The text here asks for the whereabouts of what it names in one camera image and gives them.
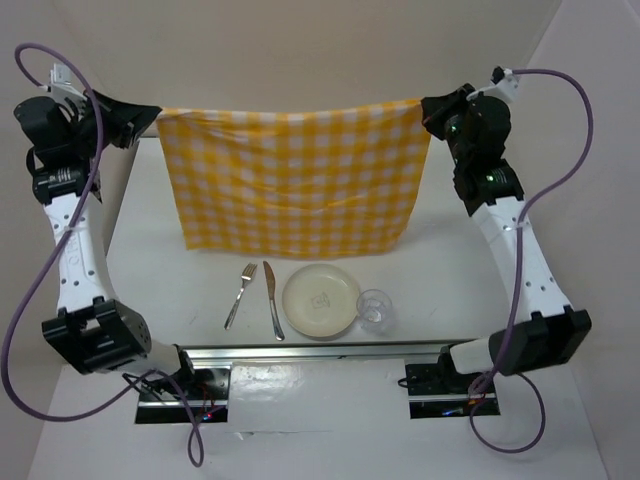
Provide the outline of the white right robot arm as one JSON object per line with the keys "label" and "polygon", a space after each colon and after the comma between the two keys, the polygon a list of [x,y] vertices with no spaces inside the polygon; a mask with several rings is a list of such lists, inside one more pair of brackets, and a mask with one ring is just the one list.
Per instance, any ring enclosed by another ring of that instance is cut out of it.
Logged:
{"label": "white right robot arm", "polygon": [[449,347],[436,379],[448,392],[469,386],[482,395],[496,374],[512,376],[567,363],[592,328],[559,287],[528,216],[529,201],[504,157],[511,113],[499,97],[465,84],[420,102],[422,123],[451,153],[453,184],[480,229],[510,295],[506,327],[488,337]]}

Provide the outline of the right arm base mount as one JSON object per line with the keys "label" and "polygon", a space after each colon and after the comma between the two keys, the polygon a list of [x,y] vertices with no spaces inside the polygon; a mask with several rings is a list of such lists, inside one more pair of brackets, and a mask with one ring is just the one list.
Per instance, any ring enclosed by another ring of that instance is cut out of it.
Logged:
{"label": "right arm base mount", "polygon": [[444,360],[435,363],[409,363],[397,381],[408,395],[412,420],[468,417],[476,408],[477,416],[499,416],[496,388],[491,385],[480,397],[470,397],[469,387],[479,377],[459,374]]}

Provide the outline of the yellow white checkered cloth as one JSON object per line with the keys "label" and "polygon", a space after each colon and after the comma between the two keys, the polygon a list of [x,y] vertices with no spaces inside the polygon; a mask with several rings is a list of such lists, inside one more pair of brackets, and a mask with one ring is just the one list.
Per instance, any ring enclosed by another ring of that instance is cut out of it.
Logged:
{"label": "yellow white checkered cloth", "polygon": [[188,249],[292,259],[389,251],[430,144],[416,99],[304,113],[167,109],[156,126]]}

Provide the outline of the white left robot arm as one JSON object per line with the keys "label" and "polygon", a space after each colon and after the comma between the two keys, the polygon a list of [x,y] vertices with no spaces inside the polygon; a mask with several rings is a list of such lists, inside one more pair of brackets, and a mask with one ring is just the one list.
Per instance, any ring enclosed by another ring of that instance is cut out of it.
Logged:
{"label": "white left robot arm", "polygon": [[196,390],[197,374],[184,350],[153,340],[142,315],[121,303],[113,288],[102,239],[102,199],[96,154],[127,149],[161,110],[52,84],[43,96],[14,110],[31,141],[26,165],[61,252],[60,293],[54,318],[42,323],[45,341],[83,375],[152,371],[176,399]]}

